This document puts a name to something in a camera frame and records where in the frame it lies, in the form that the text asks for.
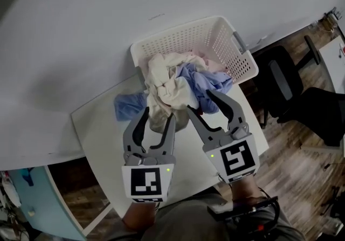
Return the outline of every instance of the blue cloth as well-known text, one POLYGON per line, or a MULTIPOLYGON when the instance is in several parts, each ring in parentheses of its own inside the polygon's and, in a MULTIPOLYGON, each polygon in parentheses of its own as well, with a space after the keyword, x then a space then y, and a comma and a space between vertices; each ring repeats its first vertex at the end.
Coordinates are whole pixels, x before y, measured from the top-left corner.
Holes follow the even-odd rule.
POLYGON ((176 77, 185 77, 204 113, 213 114, 219 111, 218 106, 209 98, 207 89, 227 93, 232 87, 232 78, 224 72, 196 71, 196 66, 184 63, 177 69, 176 77))
POLYGON ((33 186, 33 181, 32 181, 32 178, 31 178, 31 175, 30 175, 30 172, 33 168, 23 168, 20 170, 20 173, 23 177, 23 179, 26 180, 26 182, 29 184, 30 187, 33 186))
POLYGON ((118 121, 132 120, 135 115, 146 108, 147 94, 119 94, 114 99, 115 114, 118 121))

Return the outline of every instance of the gray shirt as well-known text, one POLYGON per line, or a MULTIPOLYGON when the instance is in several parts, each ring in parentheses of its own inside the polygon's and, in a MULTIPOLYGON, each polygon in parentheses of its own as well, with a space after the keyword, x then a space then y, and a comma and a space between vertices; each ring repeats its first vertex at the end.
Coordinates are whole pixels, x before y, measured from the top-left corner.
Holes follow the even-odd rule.
MULTIPOLYGON (((233 224, 217 222, 208 213, 208 205, 220 203, 226 201, 217 194, 193 196, 186 201, 159 210, 154 225, 144 233, 131 231, 122 221, 118 221, 107 240, 239 240, 240 237, 235 236, 233 224)), ((251 223, 251 226, 265 224, 273 218, 274 209, 269 206, 251 215, 248 223, 251 223)), ((276 230, 278 232, 276 240, 305 240, 303 234, 290 225, 282 212, 276 230)))

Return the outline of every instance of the white wall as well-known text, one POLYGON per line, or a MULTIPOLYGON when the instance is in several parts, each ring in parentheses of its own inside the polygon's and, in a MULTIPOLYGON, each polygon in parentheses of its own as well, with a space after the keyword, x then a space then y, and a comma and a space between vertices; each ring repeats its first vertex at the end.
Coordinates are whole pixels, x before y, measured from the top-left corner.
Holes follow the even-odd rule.
POLYGON ((0 170, 42 166, 84 156, 68 113, 0 99, 0 170))
MULTIPOLYGON (((0 25, 0 94, 42 112, 68 114, 133 75, 128 49, 147 35, 223 15, 247 43, 271 34, 269 43, 320 18, 341 1, 16 0, 0 25)), ((0 104, 0 113, 5 112, 0 104)), ((12 123, 7 119, 0 134, 6 123, 12 123)), ((44 143, 42 152, 57 148, 54 139, 44 143)), ((16 146, 10 151, 27 154, 30 148, 16 146)))

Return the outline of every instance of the blue cabinet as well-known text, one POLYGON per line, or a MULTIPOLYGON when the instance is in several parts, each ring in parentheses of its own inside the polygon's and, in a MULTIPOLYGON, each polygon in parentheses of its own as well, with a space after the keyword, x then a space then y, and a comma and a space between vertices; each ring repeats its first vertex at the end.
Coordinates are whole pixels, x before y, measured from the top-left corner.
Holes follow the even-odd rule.
POLYGON ((23 179, 20 170, 11 170, 9 174, 22 203, 20 208, 34 229, 63 238, 85 240, 61 204, 44 167, 31 170, 31 187, 23 179))

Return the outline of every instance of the person's hand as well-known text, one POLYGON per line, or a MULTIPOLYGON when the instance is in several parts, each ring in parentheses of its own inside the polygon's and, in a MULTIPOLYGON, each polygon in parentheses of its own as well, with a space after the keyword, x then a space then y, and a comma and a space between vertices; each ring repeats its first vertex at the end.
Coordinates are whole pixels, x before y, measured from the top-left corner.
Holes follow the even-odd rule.
POLYGON ((122 221, 131 230, 144 231, 155 222, 155 203, 132 203, 122 221))
POLYGON ((232 200, 242 202, 252 198, 262 197, 262 193, 258 188, 253 175, 246 176, 241 180, 235 181, 231 184, 232 200))

